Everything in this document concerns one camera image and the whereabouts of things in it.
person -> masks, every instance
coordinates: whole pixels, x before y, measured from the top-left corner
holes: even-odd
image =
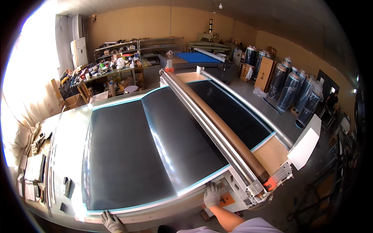
[[[216,183],[208,182],[203,196],[206,207],[216,216],[221,226],[227,232],[235,233],[281,233],[280,230],[267,223],[262,218],[244,220],[240,216],[219,206],[220,192]],[[117,216],[110,217],[109,212],[102,211],[102,222],[112,233],[124,233],[124,227]],[[180,230],[177,233],[216,233],[208,227],[199,227],[191,230]]]
[[[326,99],[326,106],[328,106],[331,110],[334,109],[334,105],[338,103],[338,90],[334,93],[330,93],[328,98]]]

ceiling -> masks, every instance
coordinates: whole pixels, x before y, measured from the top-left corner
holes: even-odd
[[[234,18],[288,39],[339,70],[354,86],[357,63],[350,43],[323,0],[57,0],[58,14],[91,16],[137,6],[190,7]]]

concrete floor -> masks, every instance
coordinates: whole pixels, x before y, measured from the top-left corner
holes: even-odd
[[[153,72],[157,72],[159,67],[152,67],[151,69],[144,70],[144,77],[154,77]],[[146,88],[158,87],[159,80],[145,79]],[[302,129],[299,129],[295,125],[296,116],[290,111],[282,113],[282,115],[276,113],[262,98],[253,94],[254,82],[245,82],[238,77],[232,77],[230,87],[236,92],[240,93],[258,109],[260,109],[265,115],[269,117],[293,142],[302,133]],[[276,106],[276,101],[268,99],[268,101]],[[325,166],[328,162],[328,157],[324,155],[329,151],[330,146],[328,140],[331,136],[329,132],[325,132],[321,129],[320,139],[314,149],[307,164],[301,169],[296,170],[293,167],[294,178],[286,181],[283,186],[276,189],[274,192],[273,200],[269,205],[264,206],[261,209],[255,211],[246,210],[243,212],[245,219],[251,219],[261,217],[271,225],[277,227],[279,230],[287,233],[297,232],[297,225],[295,221],[288,222],[286,217],[289,213],[294,211],[303,198],[305,191],[304,187],[306,184],[311,183],[315,178],[316,174],[320,169]],[[208,226],[209,228],[225,233],[226,231],[220,226],[216,218],[210,221],[204,221],[199,213],[185,216],[181,221],[176,221],[169,224],[177,230],[191,229],[201,226]]]

cardboard tube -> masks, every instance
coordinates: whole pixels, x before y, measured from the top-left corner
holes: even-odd
[[[167,73],[175,83],[198,105],[198,107],[206,114],[206,116],[214,123],[224,137],[236,149],[238,154],[245,161],[246,165],[253,171],[255,176],[261,183],[264,183],[269,174],[264,169],[263,165],[251,153],[241,139],[233,132],[233,130],[208,106],[190,87],[181,81],[174,73]]]
[[[110,89],[110,92],[112,93],[112,97],[116,96],[116,92],[115,92],[113,81],[110,81],[109,89]]]

gray knit glove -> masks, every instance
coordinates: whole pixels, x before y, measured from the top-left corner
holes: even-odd
[[[113,215],[114,220],[110,217],[109,211],[102,211],[101,220],[104,226],[111,233],[124,233],[124,227],[119,218]]]
[[[210,209],[214,205],[219,205],[220,190],[216,183],[209,181],[206,184],[205,194],[203,195],[203,201],[205,206]]]

